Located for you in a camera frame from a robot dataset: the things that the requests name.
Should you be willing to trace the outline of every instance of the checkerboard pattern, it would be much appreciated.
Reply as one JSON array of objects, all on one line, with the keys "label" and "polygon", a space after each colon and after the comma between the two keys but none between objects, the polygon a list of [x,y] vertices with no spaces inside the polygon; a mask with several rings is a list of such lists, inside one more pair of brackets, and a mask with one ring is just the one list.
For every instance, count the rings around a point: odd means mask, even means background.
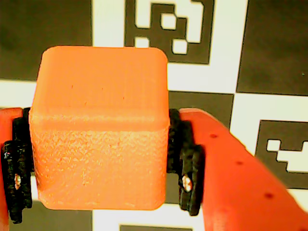
[{"label": "checkerboard pattern", "polygon": [[[158,47],[169,104],[228,127],[308,211],[308,1],[63,0],[0,3],[0,107],[31,106],[41,54],[54,45]],[[203,231],[168,174],[155,211],[56,211],[35,192],[12,231]]]}]

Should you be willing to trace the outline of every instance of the black square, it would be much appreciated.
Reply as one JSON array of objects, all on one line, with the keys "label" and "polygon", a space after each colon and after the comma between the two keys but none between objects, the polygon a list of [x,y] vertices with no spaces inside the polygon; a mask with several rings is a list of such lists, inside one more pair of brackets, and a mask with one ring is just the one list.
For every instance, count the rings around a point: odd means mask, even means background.
[{"label": "black square", "polygon": [[36,80],[47,48],[91,43],[91,0],[0,1],[0,78]]},{"label": "black square", "polygon": [[[200,108],[230,127],[233,94],[214,94],[198,92],[169,92],[169,108]],[[179,203],[178,176],[167,174],[166,203]]]},{"label": "black square", "polygon": [[51,210],[41,202],[34,201],[31,209],[23,210],[23,222],[14,225],[10,231],[91,231],[92,211]]},{"label": "black square", "polygon": [[169,227],[121,225],[120,231],[193,231],[193,230],[181,229],[181,228],[169,228]]},{"label": "black square", "polygon": [[308,95],[308,1],[250,0],[237,92]]}]

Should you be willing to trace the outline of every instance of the hole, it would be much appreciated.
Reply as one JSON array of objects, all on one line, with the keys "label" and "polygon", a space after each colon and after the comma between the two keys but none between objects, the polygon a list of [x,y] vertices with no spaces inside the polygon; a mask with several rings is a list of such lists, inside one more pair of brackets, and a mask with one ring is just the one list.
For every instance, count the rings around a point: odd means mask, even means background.
[{"label": "hole", "polygon": [[264,196],[267,199],[272,199],[274,197],[274,195],[272,193],[269,193],[269,192],[265,193]]}]

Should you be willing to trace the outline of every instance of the screw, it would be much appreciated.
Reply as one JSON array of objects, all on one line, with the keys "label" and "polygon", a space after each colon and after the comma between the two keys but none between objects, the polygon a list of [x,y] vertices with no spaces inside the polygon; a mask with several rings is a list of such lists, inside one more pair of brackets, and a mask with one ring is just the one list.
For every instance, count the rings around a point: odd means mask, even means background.
[{"label": "screw", "polygon": [[182,181],[183,181],[183,187],[184,187],[185,191],[189,193],[193,188],[193,185],[192,185],[193,183],[192,183],[191,179],[189,179],[189,177],[187,177],[187,176],[183,176]]}]

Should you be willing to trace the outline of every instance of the orange cube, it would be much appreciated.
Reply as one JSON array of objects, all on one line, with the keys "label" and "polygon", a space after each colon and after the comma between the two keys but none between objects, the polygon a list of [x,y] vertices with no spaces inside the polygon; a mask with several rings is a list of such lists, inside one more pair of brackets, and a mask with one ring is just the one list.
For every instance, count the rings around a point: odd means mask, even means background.
[{"label": "orange cube", "polygon": [[39,200],[51,209],[158,208],[168,109],[159,49],[49,48],[29,113]]}]

